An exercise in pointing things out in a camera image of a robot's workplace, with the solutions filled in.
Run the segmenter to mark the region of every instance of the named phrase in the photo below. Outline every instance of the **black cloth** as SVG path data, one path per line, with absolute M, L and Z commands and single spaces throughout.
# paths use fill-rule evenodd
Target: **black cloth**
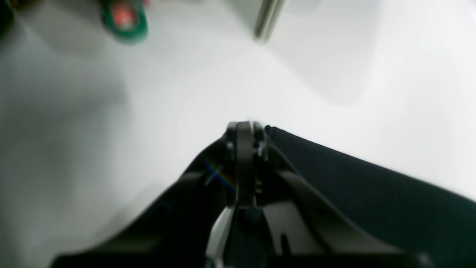
M 275 127 L 266 132 L 301 175 L 354 223 L 437 268 L 476 267 L 476 203 Z

